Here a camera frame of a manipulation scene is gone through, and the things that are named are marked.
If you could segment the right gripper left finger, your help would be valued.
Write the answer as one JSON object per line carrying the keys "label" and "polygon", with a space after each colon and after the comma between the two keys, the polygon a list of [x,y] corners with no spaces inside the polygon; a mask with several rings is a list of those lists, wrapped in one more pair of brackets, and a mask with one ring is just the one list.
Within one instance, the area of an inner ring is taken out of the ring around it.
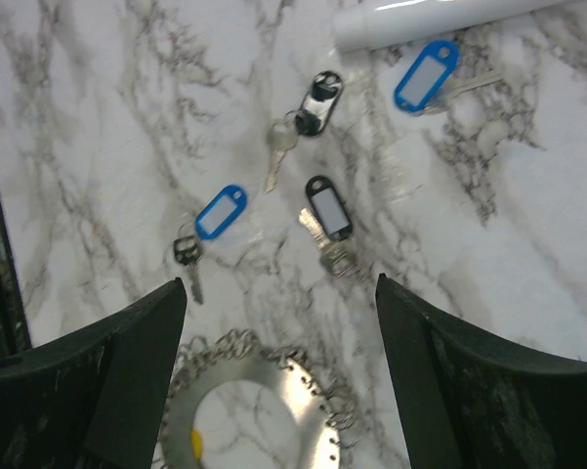
{"label": "right gripper left finger", "polygon": [[175,278],[0,360],[0,468],[148,468],[186,306]]}

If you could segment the black white tag key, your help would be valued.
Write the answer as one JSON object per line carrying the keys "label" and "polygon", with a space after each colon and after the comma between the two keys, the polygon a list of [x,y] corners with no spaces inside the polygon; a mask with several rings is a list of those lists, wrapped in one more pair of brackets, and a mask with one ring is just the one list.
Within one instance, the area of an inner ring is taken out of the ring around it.
{"label": "black white tag key", "polygon": [[301,210],[298,222],[313,237],[319,250],[319,263],[334,277],[341,277],[356,264],[350,237],[353,223],[334,183],[326,176],[311,177],[305,194],[310,208]]}

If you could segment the yellow tag key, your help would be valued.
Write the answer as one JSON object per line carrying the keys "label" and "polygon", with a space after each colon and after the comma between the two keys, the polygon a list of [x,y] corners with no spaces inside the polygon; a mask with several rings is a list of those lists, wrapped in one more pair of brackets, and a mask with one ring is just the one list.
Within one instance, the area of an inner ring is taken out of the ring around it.
{"label": "yellow tag key", "polygon": [[192,454],[196,461],[199,461],[202,457],[203,452],[203,439],[201,434],[197,430],[190,432],[190,442]]}

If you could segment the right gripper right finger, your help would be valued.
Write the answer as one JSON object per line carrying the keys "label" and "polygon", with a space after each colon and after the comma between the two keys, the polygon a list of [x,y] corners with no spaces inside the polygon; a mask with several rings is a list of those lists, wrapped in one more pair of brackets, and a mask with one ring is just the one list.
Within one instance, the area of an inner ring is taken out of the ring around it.
{"label": "right gripper right finger", "polygon": [[414,468],[587,468],[587,362],[446,313],[380,276],[376,307]]}

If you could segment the metal keyring disc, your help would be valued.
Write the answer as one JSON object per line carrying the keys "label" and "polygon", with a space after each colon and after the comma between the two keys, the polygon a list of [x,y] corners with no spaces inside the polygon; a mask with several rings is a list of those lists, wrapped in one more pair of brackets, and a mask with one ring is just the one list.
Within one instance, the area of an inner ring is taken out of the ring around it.
{"label": "metal keyring disc", "polygon": [[265,345],[251,329],[196,336],[179,348],[151,465],[350,468],[357,417],[350,386],[303,347]]}

